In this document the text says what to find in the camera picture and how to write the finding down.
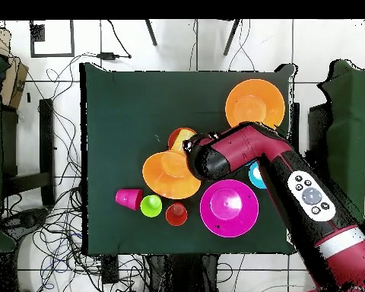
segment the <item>cardboard box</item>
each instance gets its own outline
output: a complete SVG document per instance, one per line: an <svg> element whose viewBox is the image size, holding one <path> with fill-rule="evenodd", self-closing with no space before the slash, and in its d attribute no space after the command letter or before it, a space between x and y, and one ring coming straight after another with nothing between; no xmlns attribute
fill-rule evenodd
<svg viewBox="0 0 365 292"><path fill-rule="evenodd" d="M20 59L11 60L11 67L6 71L3 81L2 103L14 109L19 107L27 78L28 67L20 63Z"/></svg>

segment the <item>magenta cup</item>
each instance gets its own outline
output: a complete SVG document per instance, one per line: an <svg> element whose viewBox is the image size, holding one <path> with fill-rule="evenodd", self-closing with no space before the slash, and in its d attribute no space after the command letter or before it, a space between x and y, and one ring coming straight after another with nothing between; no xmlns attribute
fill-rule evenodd
<svg viewBox="0 0 365 292"><path fill-rule="evenodd" d="M115 196L115 202L121 206L137 211L142 200L141 189L119 189Z"/></svg>
<svg viewBox="0 0 365 292"><path fill-rule="evenodd" d="M200 201L205 226L222 237L237 237L248 232L257 221L256 194L238 180L221 180L210 186Z"/></svg>

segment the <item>gray button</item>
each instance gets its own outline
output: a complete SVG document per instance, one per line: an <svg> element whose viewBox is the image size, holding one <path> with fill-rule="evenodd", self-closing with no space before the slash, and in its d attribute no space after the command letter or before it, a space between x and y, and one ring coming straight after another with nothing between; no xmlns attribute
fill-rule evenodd
<svg viewBox="0 0 365 292"><path fill-rule="evenodd" d="M311 210L311 212L312 212L313 214L319 214L319 212L320 212L320 208L319 208L319 207L314 206L314 207L313 207L313 209Z"/></svg>
<svg viewBox="0 0 365 292"><path fill-rule="evenodd" d="M316 205L322 200L322 195L318 189L307 188L302 194L303 201L308 205Z"/></svg>

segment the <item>pink cup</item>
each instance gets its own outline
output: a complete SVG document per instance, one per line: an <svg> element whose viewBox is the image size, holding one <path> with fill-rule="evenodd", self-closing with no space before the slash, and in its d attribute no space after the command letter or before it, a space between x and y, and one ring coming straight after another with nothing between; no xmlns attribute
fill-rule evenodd
<svg viewBox="0 0 365 292"><path fill-rule="evenodd" d="M121 206L137 211L141 205L142 190L141 189L119 189L115 196L115 202Z"/></svg>

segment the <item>chair leg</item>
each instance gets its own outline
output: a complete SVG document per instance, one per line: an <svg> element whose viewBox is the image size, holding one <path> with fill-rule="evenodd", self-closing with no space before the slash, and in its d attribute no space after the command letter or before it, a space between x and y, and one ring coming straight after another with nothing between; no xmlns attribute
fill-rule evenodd
<svg viewBox="0 0 365 292"><path fill-rule="evenodd" d="M153 45L157 45L157 41L155 40L155 35L153 32L153 28L151 26L150 20L149 19L144 19L144 21L146 21L146 26L148 26L148 30L149 30L149 34L151 37L151 41L153 42Z"/></svg>
<svg viewBox="0 0 365 292"><path fill-rule="evenodd" d="M231 43L233 42L233 38L234 38L234 35L235 35L235 32L236 32L236 29L238 28L238 24L240 24L240 19L235 19L233 27L231 28L230 35L228 37L226 48L224 49L223 55L225 55L225 56L227 56L228 51L229 51L230 46L231 46Z"/></svg>

